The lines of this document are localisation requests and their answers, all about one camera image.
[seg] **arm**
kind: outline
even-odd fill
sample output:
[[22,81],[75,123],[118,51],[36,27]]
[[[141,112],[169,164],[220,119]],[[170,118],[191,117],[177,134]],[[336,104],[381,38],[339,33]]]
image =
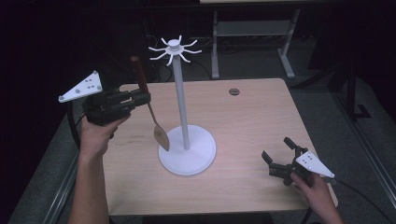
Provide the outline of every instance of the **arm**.
[[69,223],[108,223],[103,155],[108,140],[125,120],[97,126],[83,118],[75,195]]
[[296,183],[296,187],[304,194],[309,206],[326,224],[344,223],[337,208],[332,201],[329,187],[318,174],[312,174],[313,185],[309,188],[305,182],[295,173],[291,174],[291,179]]

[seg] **wooden spoon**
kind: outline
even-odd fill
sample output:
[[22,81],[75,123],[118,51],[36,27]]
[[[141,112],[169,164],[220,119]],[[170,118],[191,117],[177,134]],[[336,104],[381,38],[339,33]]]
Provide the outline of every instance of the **wooden spoon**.
[[[139,85],[139,89],[144,93],[149,93],[148,84],[146,82],[146,77],[145,74],[143,73],[143,69],[139,57],[132,56],[131,61],[132,61],[132,65],[134,66],[134,70],[136,71],[137,83]],[[148,103],[148,109],[155,123],[154,138],[155,140],[157,140],[158,144],[160,144],[161,147],[163,147],[166,151],[169,151],[170,143],[169,143],[168,135],[166,134],[166,131],[160,126],[160,124],[158,124],[157,120],[155,119],[154,111],[152,110],[150,103]]]

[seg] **small hole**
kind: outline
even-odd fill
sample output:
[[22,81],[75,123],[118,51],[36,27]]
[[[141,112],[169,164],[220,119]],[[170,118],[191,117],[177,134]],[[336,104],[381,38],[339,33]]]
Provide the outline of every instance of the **small hole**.
[[237,88],[232,88],[228,91],[231,95],[239,95],[240,91]]

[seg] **spoon handle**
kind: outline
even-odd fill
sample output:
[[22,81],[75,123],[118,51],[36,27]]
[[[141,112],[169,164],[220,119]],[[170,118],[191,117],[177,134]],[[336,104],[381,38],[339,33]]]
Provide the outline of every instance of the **spoon handle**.
[[140,58],[138,56],[132,56],[131,62],[137,76],[137,84],[139,85],[139,89],[143,93],[149,93],[148,84],[146,82],[146,77],[145,73],[143,72],[142,64],[140,63]]
[[148,109],[149,109],[149,113],[152,116],[152,119],[154,120],[155,125],[160,126],[160,124],[158,124],[157,120],[155,119],[154,111],[152,111],[152,107],[150,103],[148,103]]

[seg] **spoon head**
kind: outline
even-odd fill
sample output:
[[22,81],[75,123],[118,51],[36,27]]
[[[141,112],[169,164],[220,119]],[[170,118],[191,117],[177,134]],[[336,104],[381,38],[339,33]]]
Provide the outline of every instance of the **spoon head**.
[[170,143],[168,135],[165,130],[160,126],[156,125],[154,128],[154,138],[166,151],[169,151]]

